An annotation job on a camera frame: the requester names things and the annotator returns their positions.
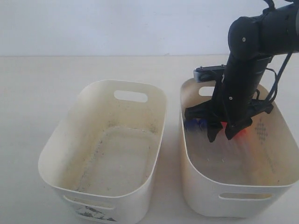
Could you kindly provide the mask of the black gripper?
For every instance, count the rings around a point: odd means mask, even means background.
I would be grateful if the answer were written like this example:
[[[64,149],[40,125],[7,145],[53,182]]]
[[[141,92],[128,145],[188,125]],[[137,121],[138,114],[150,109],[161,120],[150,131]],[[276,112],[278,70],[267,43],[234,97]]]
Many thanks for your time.
[[[245,129],[252,125],[252,117],[263,112],[272,112],[274,98],[260,99],[260,91],[255,88],[257,96],[242,99],[243,92],[226,92],[220,82],[215,82],[212,96],[194,106],[185,108],[186,119],[207,120],[207,137],[209,142],[214,142],[217,134],[223,129],[221,122],[226,122],[225,135],[228,140],[239,134],[244,134]]]

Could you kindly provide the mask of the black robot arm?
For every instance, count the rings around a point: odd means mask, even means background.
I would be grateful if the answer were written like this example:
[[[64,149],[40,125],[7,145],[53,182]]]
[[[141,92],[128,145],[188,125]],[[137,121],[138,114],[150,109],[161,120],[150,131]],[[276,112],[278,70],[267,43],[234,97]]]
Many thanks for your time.
[[[228,140],[251,126],[254,116],[271,113],[280,78],[294,53],[299,51],[299,3],[288,1],[283,7],[268,7],[261,15],[242,16],[228,31],[229,56],[225,65],[198,67],[198,83],[215,81],[210,100],[185,109],[185,123],[205,121],[207,137],[215,141],[224,130]],[[286,58],[265,99],[260,99],[258,85],[274,56]]]

